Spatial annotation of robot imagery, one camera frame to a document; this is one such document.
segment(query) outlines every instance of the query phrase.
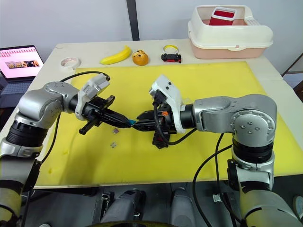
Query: white wall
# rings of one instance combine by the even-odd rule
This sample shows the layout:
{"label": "white wall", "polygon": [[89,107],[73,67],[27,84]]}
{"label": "white wall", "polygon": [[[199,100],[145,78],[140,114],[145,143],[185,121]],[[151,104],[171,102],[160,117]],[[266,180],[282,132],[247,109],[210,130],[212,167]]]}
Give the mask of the white wall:
{"label": "white wall", "polygon": [[0,47],[132,40],[125,0],[0,0]]}
{"label": "white wall", "polygon": [[198,5],[247,5],[274,32],[265,56],[283,73],[303,52],[302,0],[137,0],[141,40],[187,38],[187,23]]}

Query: black cable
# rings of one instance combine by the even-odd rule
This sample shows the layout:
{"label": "black cable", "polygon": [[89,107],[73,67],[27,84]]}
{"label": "black cable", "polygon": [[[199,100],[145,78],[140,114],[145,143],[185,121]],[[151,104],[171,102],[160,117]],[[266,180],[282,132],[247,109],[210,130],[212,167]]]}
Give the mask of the black cable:
{"label": "black cable", "polygon": [[[77,77],[77,76],[80,76],[80,75],[84,75],[84,74],[91,74],[91,73],[96,73],[96,74],[100,74],[100,73],[103,73],[103,72],[99,72],[99,71],[86,71],[86,72],[80,72],[80,73],[76,73],[74,75],[71,75],[69,77],[66,77],[62,80],[60,80],[60,82],[65,82],[71,78],[74,78],[74,77]],[[106,74],[106,73],[103,73],[105,76],[106,76],[106,80],[110,80],[110,77]],[[43,162],[45,162],[45,160],[47,159],[47,157],[50,155],[52,149],[53,149],[53,146],[55,144],[55,141],[56,141],[56,137],[57,137],[57,132],[58,132],[58,126],[59,126],[59,120],[60,120],[60,116],[61,114],[58,115],[57,117],[57,122],[56,122],[56,127],[55,127],[55,131],[54,131],[54,135],[53,135],[53,141],[52,141],[52,144],[50,146],[50,148],[48,149],[48,152],[47,154],[45,155],[45,157],[42,159],[41,161],[41,164]],[[22,222],[21,222],[21,227],[24,227],[25,225],[25,220],[26,220],[26,217],[27,217],[27,212],[28,212],[28,207],[29,207],[29,203],[30,203],[30,198],[32,196],[32,189],[28,191],[28,196],[27,196],[27,201],[26,201],[26,204],[25,204],[25,210],[24,210],[24,215],[23,215],[23,218],[22,218]]]}
{"label": "black cable", "polygon": [[[79,73],[76,73],[76,74],[74,74],[74,75],[71,75],[71,76],[69,76],[69,77],[66,77],[66,78],[60,80],[60,82],[65,82],[65,81],[67,81],[68,79],[71,79],[71,78],[74,78],[74,77],[77,77],[77,76],[80,76],[80,75],[84,75],[84,74],[91,74],[91,73],[100,74],[100,73],[103,73],[103,72],[99,72],[99,71],[79,72]],[[106,76],[106,78],[109,80],[109,76],[108,76],[106,73],[103,73],[103,74],[104,74],[104,75]]]}
{"label": "black cable", "polygon": [[235,212],[233,212],[232,208],[227,204],[224,196],[223,196],[223,193],[221,191],[221,187],[220,187],[220,177],[219,177],[219,167],[218,167],[218,156],[217,156],[217,152],[218,152],[218,149],[219,149],[219,145],[220,145],[220,142],[222,140],[222,137],[223,137],[224,133],[221,133],[219,139],[218,139],[218,142],[217,142],[217,145],[216,145],[216,151],[215,151],[215,156],[214,156],[214,161],[216,163],[216,175],[217,175],[217,188],[218,188],[218,192],[220,194],[220,198],[221,200],[223,201],[224,203],[224,206],[226,207],[226,209],[229,211],[230,215],[233,216],[233,218],[236,219],[236,221],[238,221],[239,223],[241,223],[241,219],[235,214]]}
{"label": "black cable", "polygon": [[51,144],[50,148],[48,149],[47,154],[46,154],[45,157],[42,159],[41,164],[43,164],[43,162],[45,162],[45,160],[47,159],[47,157],[48,157],[49,154],[51,153],[51,151],[52,151],[52,149],[53,149],[53,146],[54,146],[54,144],[55,144],[56,137],[57,137],[58,126],[59,126],[60,116],[61,116],[61,114],[59,114],[58,117],[57,117],[57,122],[56,122],[55,132],[54,132],[54,134],[53,134],[53,141],[52,141],[52,144]]}
{"label": "black cable", "polygon": [[155,123],[156,123],[156,130],[158,131],[161,138],[163,139],[163,142],[166,143],[167,145],[176,145],[176,144],[182,142],[183,140],[185,140],[188,136],[190,136],[191,134],[193,134],[197,130],[197,128],[194,128],[190,132],[188,132],[185,136],[178,139],[177,141],[170,142],[165,138],[164,133],[161,129],[161,126],[160,126],[160,123],[159,123],[159,117],[158,117],[158,106],[157,106],[156,103],[154,103],[154,105],[153,105],[153,117],[154,117],[154,120],[155,120]]}
{"label": "black cable", "polygon": [[210,222],[208,221],[207,217],[205,216],[205,214],[203,213],[200,205],[199,205],[199,202],[198,202],[198,199],[197,199],[197,194],[196,194],[196,180],[197,180],[197,177],[201,171],[201,169],[203,168],[203,166],[205,166],[205,164],[210,160],[212,159],[213,157],[215,157],[216,155],[220,154],[221,152],[231,148],[232,145],[229,145],[221,150],[219,150],[218,152],[212,154],[210,157],[208,157],[200,166],[199,168],[197,169],[196,173],[195,173],[195,176],[194,176],[194,179],[193,179],[193,197],[194,197],[194,201],[195,201],[195,204],[197,206],[197,209],[200,213],[200,215],[202,216],[203,220],[205,221],[206,225],[208,227],[212,227],[212,225],[210,224]]}
{"label": "black cable", "polygon": [[[65,82],[65,81],[67,81],[67,80],[69,80],[69,79],[71,79],[71,78],[74,78],[74,77],[77,77],[77,76],[80,76],[80,75],[84,75],[84,74],[91,74],[91,73],[100,74],[100,73],[103,73],[103,72],[99,72],[99,71],[86,71],[86,72],[80,72],[80,73],[73,74],[73,75],[71,75],[71,76],[69,76],[69,77],[66,77],[66,78],[60,80],[60,82]],[[106,73],[103,73],[103,74],[106,76],[106,78],[107,78],[108,80],[110,79],[110,77],[109,77]],[[53,135],[52,144],[51,144],[51,146],[50,146],[50,148],[49,148],[49,150],[48,150],[46,156],[42,159],[41,164],[42,164],[43,162],[45,162],[45,160],[46,160],[47,157],[50,155],[50,153],[51,153],[51,151],[52,151],[52,149],[53,149],[53,146],[54,146],[55,140],[56,140],[56,136],[57,136],[58,125],[59,125],[59,119],[60,119],[60,115],[58,115],[58,117],[57,117],[57,122],[56,122],[55,132],[54,132],[54,135]]]}
{"label": "black cable", "polygon": [[[223,196],[224,196],[224,199],[225,199],[227,205],[228,205],[229,207],[232,207],[232,204],[231,204],[231,202],[230,202],[230,200],[229,200],[229,198],[228,198],[228,194],[227,194],[226,192],[224,192],[224,193],[223,193]],[[233,227],[237,227],[236,219],[235,219],[231,214],[230,214],[230,216],[231,216],[231,220],[232,220],[232,226],[233,226]]]}
{"label": "black cable", "polygon": [[14,210],[11,207],[0,204],[0,208],[8,210],[12,214],[12,217],[17,217],[16,213],[14,212]]}
{"label": "black cable", "polygon": [[24,225],[25,225],[25,220],[27,218],[27,212],[28,212],[28,207],[29,207],[29,203],[30,203],[30,197],[32,196],[32,190],[33,189],[30,189],[28,191],[27,202],[25,204],[24,213],[23,213],[23,217],[22,217],[22,221],[21,221],[21,227],[24,227]]}

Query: white table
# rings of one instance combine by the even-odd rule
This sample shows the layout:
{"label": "white table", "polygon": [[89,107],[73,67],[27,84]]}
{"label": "white table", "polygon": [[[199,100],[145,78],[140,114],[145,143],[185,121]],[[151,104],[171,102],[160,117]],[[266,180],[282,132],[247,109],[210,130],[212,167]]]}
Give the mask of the white table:
{"label": "white table", "polygon": [[[121,51],[125,45],[129,46],[133,51],[139,49],[144,50],[150,59],[148,65],[170,64],[163,62],[160,58],[160,55],[163,53],[163,46],[168,44],[174,44],[179,48],[179,53],[182,55],[182,64],[246,61],[266,93],[276,102],[279,113],[303,150],[303,103],[266,57],[261,56],[254,59],[230,60],[197,59],[192,53],[189,39],[58,44],[28,90],[39,89],[47,82],[59,81],[73,74],[73,72],[66,72],[60,68],[61,60],[66,57],[80,58],[80,68],[134,66],[132,58],[108,66],[99,63],[103,57]],[[13,124],[16,111],[17,108],[0,132],[0,140],[8,134],[9,128]],[[51,131],[52,129],[48,131],[47,137],[44,140],[45,147],[48,143]],[[42,150],[38,159],[41,160],[44,154],[45,149]]]}

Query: tape roll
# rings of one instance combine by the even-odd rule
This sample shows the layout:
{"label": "tape roll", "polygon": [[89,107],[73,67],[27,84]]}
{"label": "tape roll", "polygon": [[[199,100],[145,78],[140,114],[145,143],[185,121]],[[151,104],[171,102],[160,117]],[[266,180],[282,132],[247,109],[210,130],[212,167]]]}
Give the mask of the tape roll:
{"label": "tape roll", "polygon": [[168,53],[168,54],[169,54],[169,53],[174,54],[174,53],[178,53],[179,49],[178,49],[178,47],[175,46],[175,45],[166,45],[166,46],[163,47],[163,51],[164,51],[165,53]]}
{"label": "tape roll", "polygon": [[81,64],[81,61],[77,57],[70,57],[70,58],[64,58],[61,63],[61,69],[67,70],[67,71],[73,71],[76,68],[78,68]]}

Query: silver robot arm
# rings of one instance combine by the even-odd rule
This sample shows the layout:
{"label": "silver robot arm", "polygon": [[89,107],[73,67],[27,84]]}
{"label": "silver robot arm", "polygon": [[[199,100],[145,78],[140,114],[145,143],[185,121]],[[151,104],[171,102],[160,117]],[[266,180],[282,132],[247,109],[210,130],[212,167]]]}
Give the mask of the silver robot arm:
{"label": "silver robot arm", "polygon": [[[113,102],[114,96],[107,100],[96,97],[109,85],[108,80],[108,75],[100,73],[80,91],[65,82],[50,82],[22,96],[9,134],[0,143],[0,226],[16,222],[21,193],[36,183],[41,165],[36,157],[42,150],[48,129],[61,112],[75,113],[79,120],[87,120],[88,116],[92,118],[104,110],[102,117],[107,123],[115,124],[107,121],[109,114],[111,119],[128,120],[105,109]],[[86,130],[102,122],[97,120],[99,122],[93,120],[89,123]],[[119,125],[130,127],[127,122]]]}
{"label": "silver robot arm", "polygon": [[287,203],[273,193],[276,104],[264,95],[226,96],[183,105],[180,92],[164,75],[150,89],[157,104],[169,104],[178,133],[185,129],[232,133],[228,161],[230,186],[240,191],[241,215],[248,227],[302,227]]}

